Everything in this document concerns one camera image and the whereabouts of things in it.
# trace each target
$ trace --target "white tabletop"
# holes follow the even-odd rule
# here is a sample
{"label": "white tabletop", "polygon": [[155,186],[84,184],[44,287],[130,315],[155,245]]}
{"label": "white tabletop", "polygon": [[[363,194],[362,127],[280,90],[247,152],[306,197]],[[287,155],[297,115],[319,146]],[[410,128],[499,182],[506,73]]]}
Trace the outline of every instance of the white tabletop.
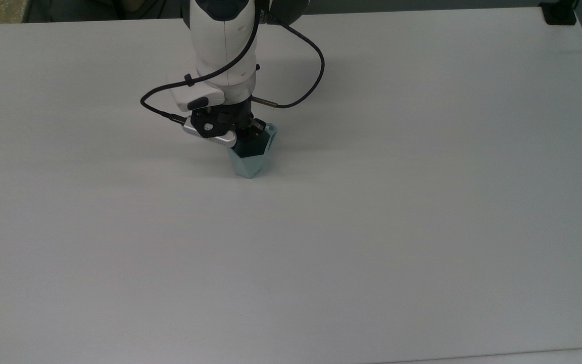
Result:
{"label": "white tabletop", "polygon": [[[582,348],[582,29],[305,16],[272,166],[138,104],[182,21],[0,25],[0,363],[362,364]],[[256,95],[317,57],[263,27]],[[154,104],[175,111],[168,93]]]}

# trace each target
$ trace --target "black clamp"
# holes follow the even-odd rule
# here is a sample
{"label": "black clamp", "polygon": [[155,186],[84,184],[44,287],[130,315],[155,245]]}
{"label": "black clamp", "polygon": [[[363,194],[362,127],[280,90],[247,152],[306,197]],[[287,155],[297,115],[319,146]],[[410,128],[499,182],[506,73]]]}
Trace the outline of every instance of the black clamp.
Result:
{"label": "black clamp", "polygon": [[540,3],[543,8],[543,16],[549,25],[575,25],[576,14],[574,9],[578,5],[578,0],[560,0],[557,3]]}

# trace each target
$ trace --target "gray floor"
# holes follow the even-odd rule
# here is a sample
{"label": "gray floor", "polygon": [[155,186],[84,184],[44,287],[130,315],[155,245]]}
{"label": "gray floor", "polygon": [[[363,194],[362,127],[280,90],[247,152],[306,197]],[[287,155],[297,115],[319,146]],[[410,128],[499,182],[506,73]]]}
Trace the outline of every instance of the gray floor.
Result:
{"label": "gray floor", "polygon": [[[386,12],[434,9],[535,7],[540,0],[312,0],[309,14]],[[576,10],[582,24],[582,1]],[[128,19],[179,18],[180,0],[145,0]],[[117,19],[113,7],[95,0],[31,0],[25,20],[88,21]]]}

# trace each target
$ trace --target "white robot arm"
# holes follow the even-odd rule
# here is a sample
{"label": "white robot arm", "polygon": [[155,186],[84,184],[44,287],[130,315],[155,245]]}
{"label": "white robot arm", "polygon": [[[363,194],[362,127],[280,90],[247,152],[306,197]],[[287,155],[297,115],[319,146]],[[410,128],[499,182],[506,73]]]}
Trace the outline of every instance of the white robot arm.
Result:
{"label": "white robot arm", "polygon": [[[265,154],[276,131],[254,118],[252,101],[288,108],[304,100],[322,77],[325,60],[309,39],[288,26],[305,11],[309,0],[187,0],[183,18],[191,30],[196,57],[190,69],[168,76],[168,85],[143,96],[141,104],[181,124],[185,132],[230,148],[231,160]],[[277,105],[252,96],[256,86],[256,36],[259,23],[277,23],[309,43],[322,67],[314,86],[297,102]],[[146,104],[148,97],[169,89],[179,110],[169,114]]]}

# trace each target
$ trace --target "metal rod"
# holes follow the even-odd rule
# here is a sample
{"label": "metal rod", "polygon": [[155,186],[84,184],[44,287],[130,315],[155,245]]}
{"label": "metal rod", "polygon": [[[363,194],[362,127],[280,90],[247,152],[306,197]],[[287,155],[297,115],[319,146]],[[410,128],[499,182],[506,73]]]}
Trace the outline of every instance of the metal rod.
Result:
{"label": "metal rod", "polygon": [[268,100],[265,100],[265,99],[261,99],[259,97],[251,96],[251,101],[252,102],[257,102],[257,104],[262,104],[262,105],[270,106],[272,108],[277,108],[277,103],[275,103],[273,101],[268,101]]}

